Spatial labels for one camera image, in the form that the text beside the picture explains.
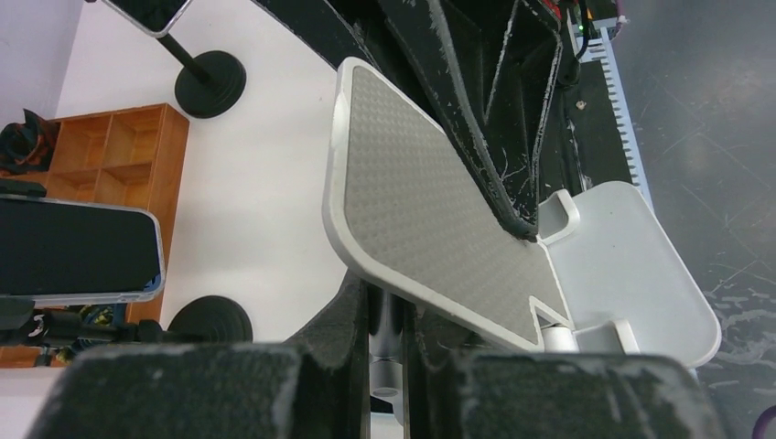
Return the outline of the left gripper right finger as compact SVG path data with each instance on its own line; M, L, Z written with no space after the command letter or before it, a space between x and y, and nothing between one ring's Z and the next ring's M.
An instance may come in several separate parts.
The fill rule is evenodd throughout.
M655 356L511 353L404 308L409 438L722 438L696 380Z

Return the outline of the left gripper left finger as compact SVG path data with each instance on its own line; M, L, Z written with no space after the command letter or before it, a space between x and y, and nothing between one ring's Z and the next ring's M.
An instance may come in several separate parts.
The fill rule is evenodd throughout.
M368 285L281 343L95 348L59 375L32 438L365 438Z

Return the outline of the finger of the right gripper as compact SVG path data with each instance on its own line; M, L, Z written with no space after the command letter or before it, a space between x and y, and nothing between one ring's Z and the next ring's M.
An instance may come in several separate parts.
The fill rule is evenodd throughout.
M385 62L422 98L511 235L538 236L539 161L562 55L554 1L368 1Z

